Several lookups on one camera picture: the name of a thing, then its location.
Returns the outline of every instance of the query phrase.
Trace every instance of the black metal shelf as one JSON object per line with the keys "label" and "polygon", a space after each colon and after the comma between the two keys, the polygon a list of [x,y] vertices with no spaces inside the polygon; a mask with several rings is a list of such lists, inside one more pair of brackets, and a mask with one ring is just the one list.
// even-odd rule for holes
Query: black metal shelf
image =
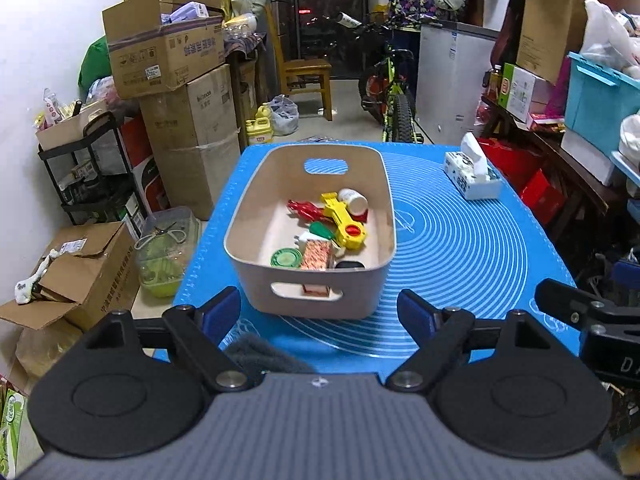
{"label": "black metal shelf", "polygon": [[[97,161],[94,148],[92,147],[92,144],[96,140],[110,132],[114,133],[120,157],[122,158],[122,162],[126,170],[123,174],[104,175],[100,170],[100,164]],[[84,127],[82,135],[82,139],[80,140],[75,140],[74,142],[57,146],[50,150],[43,150],[41,146],[38,146],[38,156],[47,168],[47,173],[49,173],[53,186],[58,193],[60,206],[69,216],[71,223],[77,225],[74,213],[80,212],[96,213],[98,218],[103,219],[119,218],[118,215],[120,210],[132,194],[136,196],[140,212],[142,213],[142,216],[146,218],[146,210],[143,206],[142,200],[140,199],[138,190],[136,189],[134,176],[131,173],[127,162],[127,155],[122,145],[122,140],[120,139],[120,131],[118,129],[118,123],[116,122],[115,116],[111,112],[105,112],[97,116]],[[72,157],[74,164],[78,164],[76,152],[80,152],[82,150],[86,150],[88,152],[94,170],[97,173],[97,186],[102,190],[106,197],[94,202],[69,203],[60,190],[58,181],[53,174],[49,161],[52,158],[67,155]]]}

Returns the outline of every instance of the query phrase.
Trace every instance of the blue silicone mat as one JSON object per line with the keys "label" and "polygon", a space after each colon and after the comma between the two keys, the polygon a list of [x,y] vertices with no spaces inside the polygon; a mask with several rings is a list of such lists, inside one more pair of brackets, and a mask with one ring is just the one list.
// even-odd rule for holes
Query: blue silicone mat
{"label": "blue silicone mat", "polygon": [[[499,200],[466,202],[442,171],[444,153],[455,148],[361,144],[382,153],[396,211],[398,252],[376,312],[367,319],[344,321],[271,316],[252,308],[243,294],[241,318],[222,346],[253,332],[319,372],[375,371],[384,380],[417,349],[396,314],[398,292],[412,288],[437,307],[460,306],[478,317],[501,318],[512,308],[529,310],[577,352],[578,332],[541,314],[533,300],[543,278],[574,282],[506,182]],[[271,149],[252,146],[242,154],[174,304],[201,306],[227,285],[241,289],[223,239],[244,187]]]}

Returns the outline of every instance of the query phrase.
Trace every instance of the black circular pad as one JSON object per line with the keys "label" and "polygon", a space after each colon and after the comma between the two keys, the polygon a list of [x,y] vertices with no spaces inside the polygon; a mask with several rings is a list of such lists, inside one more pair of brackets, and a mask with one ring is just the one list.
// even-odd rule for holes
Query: black circular pad
{"label": "black circular pad", "polygon": [[204,408],[197,380],[145,355],[89,350],[61,360],[34,387],[29,419],[45,447],[84,458],[157,449],[190,428]]}
{"label": "black circular pad", "polygon": [[512,458],[549,459],[587,449],[610,414],[599,381],[583,364],[561,356],[470,363],[442,381],[435,400],[457,436]]}

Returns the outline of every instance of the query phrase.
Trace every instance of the blue storage box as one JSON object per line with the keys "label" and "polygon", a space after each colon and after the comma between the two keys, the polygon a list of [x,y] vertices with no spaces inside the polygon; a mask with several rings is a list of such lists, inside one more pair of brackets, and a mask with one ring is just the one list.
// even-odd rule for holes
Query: blue storage box
{"label": "blue storage box", "polygon": [[570,52],[566,127],[607,157],[618,149],[620,123],[640,109],[640,81]]}

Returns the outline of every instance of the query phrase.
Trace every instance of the white wall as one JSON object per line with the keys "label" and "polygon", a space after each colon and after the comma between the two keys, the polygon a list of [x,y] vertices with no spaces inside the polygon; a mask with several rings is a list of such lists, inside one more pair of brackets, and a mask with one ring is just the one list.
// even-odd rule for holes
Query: white wall
{"label": "white wall", "polygon": [[[68,224],[37,156],[34,117],[42,91],[78,97],[86,48],[104,35],[102,10],[122,0],[0,0],[0,303],[26,278],[55,232]],[[17,331],[0,321],[0,374]]]}

